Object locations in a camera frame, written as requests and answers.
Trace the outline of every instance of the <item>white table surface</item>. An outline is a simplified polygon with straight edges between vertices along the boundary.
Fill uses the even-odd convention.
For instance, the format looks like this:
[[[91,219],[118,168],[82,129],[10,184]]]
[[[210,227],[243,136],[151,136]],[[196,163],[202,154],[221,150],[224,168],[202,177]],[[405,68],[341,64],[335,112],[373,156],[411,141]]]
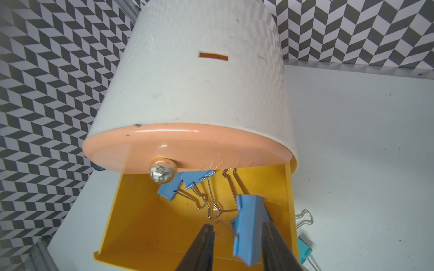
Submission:
[[[327,270],[432,270],[434,81],[285,66],[300,168],[299,235]],[[48,249],[61,271],[109,271],[99,248],[119,174],[94,171]]]

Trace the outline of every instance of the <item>white cylindrical container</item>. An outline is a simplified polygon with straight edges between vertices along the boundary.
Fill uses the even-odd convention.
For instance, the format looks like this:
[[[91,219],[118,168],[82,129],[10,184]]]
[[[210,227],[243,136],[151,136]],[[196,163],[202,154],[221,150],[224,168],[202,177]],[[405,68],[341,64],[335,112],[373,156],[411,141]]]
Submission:
[[[83,150],[94,163],[147,173],[286,163],[296,144],[273,17],[260,0],[152,0]]]

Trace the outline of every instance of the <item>binder clip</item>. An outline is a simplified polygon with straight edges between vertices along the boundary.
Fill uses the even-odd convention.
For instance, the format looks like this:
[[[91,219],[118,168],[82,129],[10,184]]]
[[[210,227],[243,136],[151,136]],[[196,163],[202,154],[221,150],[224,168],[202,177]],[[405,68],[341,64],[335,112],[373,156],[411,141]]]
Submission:
[[[303,211],[301,212],[301,214],[296,215],[296,219],[300,219],[300,218],[302,218],[305,214],[308,214],[308,215],[309,215],[310,220],[303,219],[300,223],[297,224],[296,229],[300,228],[300,227],[303,226],[303,225],[312,225],[312,224],[313,224],[313,216],[312,216],[312,214],[311,214],[308,210],[306,210],[306,209],[303,209]]]
[[[306,243],[302,239],[300,239],[300,237],[298,238],[298,245],[299,245],[299,257],[300,257],[301,264],[304,264],[304,262],[307,260],[310,263],[310,265],[313,267],[313,269],[315,271],[318,271],[318,269],[316,269],[315,265],[309,259],[312,249],[308,245],[306,245]]]
[[[233,255],[251,266],[261,260],[262,224],[272,219],[261,196],[237,195],[237,208],[238,215],[231,221],[238,235],[233,239]]]
[[[235,200],[235,205],[236,205],[237,208],[238,208],[238,204],[237,204],[237,194],[236,194],[236,192],[235,192],[235,189],[234,189],[234,187],[233,187],[233,184],[232,184],[231,181],[229,180],[229,175],[227,174],[227,172],[228,172],[229,170],[233,170],[233,171],[232,171],[232,175],[233,175],[233,177],[235,178],[235,180],[237,181],[237,184],[238,184],[238,186],[240,187],[241,192],[243,192],[244,195],[246,195],[247,193],[244,191],[243,187],[242,187],[241,184],[240,184],[240,179],[239,179],[238,176],[237,176],[237,169],[236,169],[236,168],[229,168],[229,169],[225,169],[225,170],[223,170],[223,173],[222,173],[222,174],[223,174],[223,177],[224,177],[225,179],[227,179],[227,182],[229,183],[230,190],[232,191],[233,199]],[[231,211],[237,211],[237,209],[227,210],[227,212],[231,212]]]
[[[200,183],[205,179],[205,177],[212,176],[214,174],[214,170],[178,173],[171,182],[162,184],[158,189],[157,194],[167,198],[168,200],[173,200],[175,195],[178,194],[186,199],[193,201],[196,204],[196,207],[201,210],[203,207],[208,206],[208,204],[206,197],[200,192],[196,183]],[[200,206],[196,199],[188,196],[186,192],[180,189],[183,181],[184,183],[186,183],[186,186],[189,186],[190,189],[194,187],[192,189],[193,192],[204,200],[204,204],[202,206]]]
[[[224,170],[223,171],[223,176],[228,179],[227,177],[227,172],[228,170]],[[234,177],[237,180],[238,185],[240,186],[241,190],[243,190],[242,186],[240,185],[240,180],[237,178],[236,176],[236,169],[234,169]],[[212,176],[215,174],[214,170],[209,170],[209,171],[190,171],[190,172],[184,172],[184,174],[182,175],[182,180],[185,183],[185,186],[187,189],[191,189],[197,196],[201,197],[204,200],[204,206],[206,206],[208,208],[208,213],[207,213],[207,217],[210,220],[216,219],[218,218],[223,212],[233,212],[233,211],[237,211],[237,209],[227,209],[224,210],[222,207],[218,206],[217,203],[214,200],[214,195],[213,195],[213,191],[211,189],[211,185],[210,185],[210,180],[208,177]],[[203,182],[204,180],[207,180],[208,183],[208,189],[210,191],[210,197],[211,197],[211,203],[212,203],[212,207],[208,204],[206,197],[204,196],[204,194],[199,190],[197,184]],[[235,190],[233,189],[232,184],[229,182],[229,185],[231,187],[232,190],[232,194],[235,195]]]

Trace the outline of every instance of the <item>peach lid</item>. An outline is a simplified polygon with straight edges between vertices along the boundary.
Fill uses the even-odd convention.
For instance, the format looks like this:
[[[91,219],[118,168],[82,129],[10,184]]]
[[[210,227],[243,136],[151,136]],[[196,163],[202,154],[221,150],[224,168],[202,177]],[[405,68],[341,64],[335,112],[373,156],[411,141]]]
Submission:
[[[277,165],[293,158],[290,150],[267,137],[196,123],[117,128],[86,138],[83,151],[95,164],[123,174],[149,173],[157,157],[176,161],[180,172]]]

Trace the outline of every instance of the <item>blue binder clip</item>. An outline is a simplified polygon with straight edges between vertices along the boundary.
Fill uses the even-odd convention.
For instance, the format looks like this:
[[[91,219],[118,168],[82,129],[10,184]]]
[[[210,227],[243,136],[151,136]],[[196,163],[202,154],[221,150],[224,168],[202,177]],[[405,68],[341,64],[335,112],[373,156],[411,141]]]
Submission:
[[[238,236],[233,238],[233,255],[248,266],[261,260],[262,224],[271,220],[265,199],[257,195],[237,195],[238,215],[231,221]]]
[[[160,188],[158,189],[157,194],[167,198],[168,200],[173,200],[176,192],[181,187],[181,184],[182,184],[181,175],[182,174],[183,174],[183,172],[178,173],[178,174],[176,174],[175,178],[171,182],[163,183],[162,185],[160,185]]]
[[[195,184],[203,182],[207,177],[213,176],[215,173],[214,170],[188,171],[184,172],[182,180],[185,183],[185,188],[190,189]]]

